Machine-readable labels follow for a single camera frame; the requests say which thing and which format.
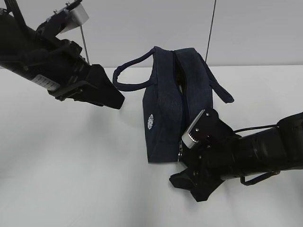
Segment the fabric bag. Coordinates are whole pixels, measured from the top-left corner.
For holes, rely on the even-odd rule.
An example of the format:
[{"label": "fabric bag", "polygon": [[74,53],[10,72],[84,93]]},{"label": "fabric bag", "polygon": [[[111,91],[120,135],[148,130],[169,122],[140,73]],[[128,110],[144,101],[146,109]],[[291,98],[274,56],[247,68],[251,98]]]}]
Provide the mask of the fabric bag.
[{"label": "fabric bag", "polygon": [[[150,56],[153,56],[153,67],[148,81],[141,84],[117,81],[122,71]],[[182,134],[201,110],[213,107],[212,90],[225,103],[234,101],[194,48],[167,51],[155,46],[141,58],[119,66],[113,84],[120,91],[146,88],[143,114],[150,163],[178,160]]]}]

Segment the white surface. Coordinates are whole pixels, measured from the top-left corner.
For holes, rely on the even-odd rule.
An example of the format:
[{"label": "white surface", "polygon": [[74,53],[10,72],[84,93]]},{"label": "white surface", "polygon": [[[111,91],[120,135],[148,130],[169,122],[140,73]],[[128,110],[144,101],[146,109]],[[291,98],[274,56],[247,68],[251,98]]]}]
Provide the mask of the white surface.
[{"label": "white surface", "polygon": [[[64,0],[18,3],[33,29],[65,6]],[[84,0],[83,6],[90,16],[83,29],[92,63],[116,67],[155,45],[206,54],[214,0]],[[209,64],[302,64],[302,9],[302,0],[218,0]],[[79,29],[59,37],[82,45]]]},{"label": "white surface", "polygon": [[[299,113],[303,66],[212,68],[236,102],[215,108],[234,129]],[[151,69],[120,81],[142,82]],[[111,75],[113,69],[107,69]],[[256,186],[225,182],[196,203],[174,189],[179,164],[149,165],[143,91],[121,111],[59,102],[45,89],[1,71],[1,227],[301,227],[303,176],[284,172]]]}]

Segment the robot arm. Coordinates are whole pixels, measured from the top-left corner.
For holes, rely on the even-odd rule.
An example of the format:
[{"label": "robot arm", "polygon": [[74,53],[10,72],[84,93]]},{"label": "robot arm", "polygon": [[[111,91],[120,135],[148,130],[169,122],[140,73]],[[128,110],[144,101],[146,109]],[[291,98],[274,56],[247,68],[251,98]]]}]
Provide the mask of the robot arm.
[{"label": "robot arm", "polygon": [[[176,188],[206,201],[225,180],[249,186],[283,170],[303,168],[303,113],[246,137],[237,135],[213,110],[203,110],[182,137],[180,161],[187,169],[170,177]],[[246,182],[249,175],[263,174]]]},{"label": "robot arm", "polygon": [[125,98],[103,67],[89,65],[75,42],[56,37],[88,20],[81,2],[67,4],[34,31],[26,26],[16,1],[5,0],[7,9],[0,9],[0,66],[46,88],[60,101],[72,98],[120,109]]}]

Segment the white emblem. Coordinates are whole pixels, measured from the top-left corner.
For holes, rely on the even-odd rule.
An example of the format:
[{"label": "white emblem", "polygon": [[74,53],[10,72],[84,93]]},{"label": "white emblem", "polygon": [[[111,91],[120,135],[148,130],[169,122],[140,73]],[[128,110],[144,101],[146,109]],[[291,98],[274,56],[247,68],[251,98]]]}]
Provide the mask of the white emblem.
[{"label": "white emblem", "polygon": [[150,117],[149,117],[149,119],[148,119],[148,122],[147,122],[147,128],[149,130],[151,130],[152,129],[152,125],[153,125],[153,115],[151,114]]}]

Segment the bag strap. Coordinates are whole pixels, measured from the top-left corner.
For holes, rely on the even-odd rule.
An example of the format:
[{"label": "bag strap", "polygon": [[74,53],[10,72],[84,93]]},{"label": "bag strap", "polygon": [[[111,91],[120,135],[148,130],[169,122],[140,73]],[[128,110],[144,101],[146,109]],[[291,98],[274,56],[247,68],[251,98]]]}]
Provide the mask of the bag strap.
[{"label": "bag strap", "polygon": [[124,65],[119,66],[113,74],[113,84],[115,85],[115,87],[120,91],[137,91],[137,90],[140,90],[143,88],[147,88],[151,85],[157,84],[157,82],[154,79],[152,79],[151,77],[148,81],[141,83],[141,84],[123,84],[123,83],[118,82],[118,77],[122,71],[124,71],[126,68],[128,68],[132,65],[138,64],[138,63],[146,60],[151,55],[153,55],[155,52],[156,52],[156,50],[155,50],[155,48],[153,48],[148,53],[143,55],[142,57],[135,59],[133,61],[127,62]]},{"label": "bag strap", "polygon": [[206,70],[206,73],[208,75],[209,78],[209,84],[212,87],[212,89],[215,91],[215,93],[222,99],[223,102],[225,103],[233,103],[235,100],[233,99],[233,97],[231,96],[231,94],[228,93],[228,91],[226,91],[216,80],[216,78],[214,77],[213,73],[211,72],[211,70],[209,69],[208,65],[206,64],[206,62],[203,60],[202,56],[199,54],[200,59],[202,61],[202,64]]}]

